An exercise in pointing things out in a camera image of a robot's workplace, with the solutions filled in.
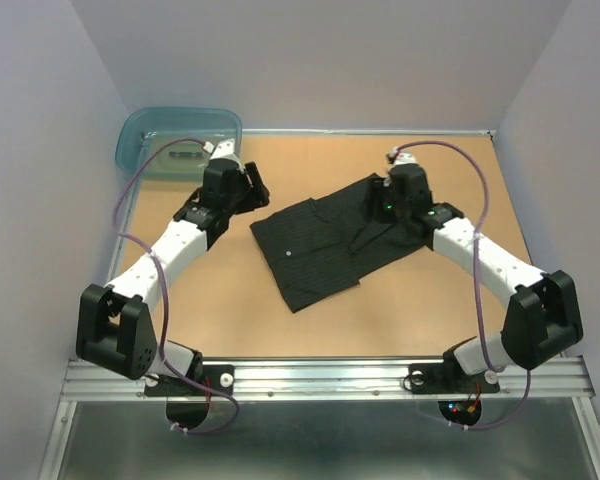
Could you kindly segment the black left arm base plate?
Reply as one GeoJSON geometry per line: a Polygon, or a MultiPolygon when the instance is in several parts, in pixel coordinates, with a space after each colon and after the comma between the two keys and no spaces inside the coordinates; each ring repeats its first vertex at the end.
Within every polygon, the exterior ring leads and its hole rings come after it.
{"type": "MultiPolygon", "coordinates": [[[[235,367],[230,364],[205,365],[198,383],[221,393],[232,395],[235,367]]],[[[150,398],[199,397],[206,391],[194,388],[172,376],[153,375],[145,381],[144,395],[150,398]]]]}

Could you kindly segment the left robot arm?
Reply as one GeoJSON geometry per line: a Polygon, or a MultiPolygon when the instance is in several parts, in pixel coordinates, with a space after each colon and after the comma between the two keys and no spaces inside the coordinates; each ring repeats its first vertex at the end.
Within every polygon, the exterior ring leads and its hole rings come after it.
{"type": "Polygon", "coordinates": [[[168,288],[228,229],[230,219],[267,206],[269,191],[253,162],[234,156],[215,158],[203,181],[160,238],[142,243],[143,255],[106,285],[92,284],[80,297],[77,356],[131,380],[168,376],[179,393],[195,392],[202,382],[202,355],[157,334],[151,314],[167,307],[168,288]]]}

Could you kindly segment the black pinstriped long sleeve shirt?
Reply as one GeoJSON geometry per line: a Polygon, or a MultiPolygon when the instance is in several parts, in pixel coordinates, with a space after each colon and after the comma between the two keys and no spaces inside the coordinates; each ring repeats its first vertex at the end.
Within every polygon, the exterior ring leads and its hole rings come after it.
{"type": "Polygon", "coordinates": [[[250,225],[281,297],[296,313],[424,246],[404,227],[367,222],[362,206],[374,174],[308,198],[250,225]]]}

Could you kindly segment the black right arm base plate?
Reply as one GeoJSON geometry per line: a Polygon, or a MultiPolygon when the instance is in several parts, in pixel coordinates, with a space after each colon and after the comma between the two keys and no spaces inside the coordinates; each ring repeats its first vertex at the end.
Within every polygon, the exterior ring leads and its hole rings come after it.
{"type": "Polygon", "coordinates": [[[409,365],[406,385],[418,395],[469,395],[498,393],[498,382],[489,383],[483,374],[468,375],[459,366],[447,362],[409,365]]]}

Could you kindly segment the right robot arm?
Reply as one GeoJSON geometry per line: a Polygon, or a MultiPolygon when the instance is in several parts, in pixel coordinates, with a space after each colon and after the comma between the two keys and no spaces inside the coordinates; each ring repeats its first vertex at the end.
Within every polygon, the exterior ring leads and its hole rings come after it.
{"type": "Polygon", "coordinates": [[[456,207],[436,203],[426,173],[416,163],[391,168],[368,181],[363,212],[396,224],[431,251],[451,260],[505,307],[502,330],[450,348],[440,366],[443,384],[462,390],[476,374],[509,365],[533,370],[584,336],[574,280],[564,271],[547,273],[516,258],[478,232],[456,207]]]}

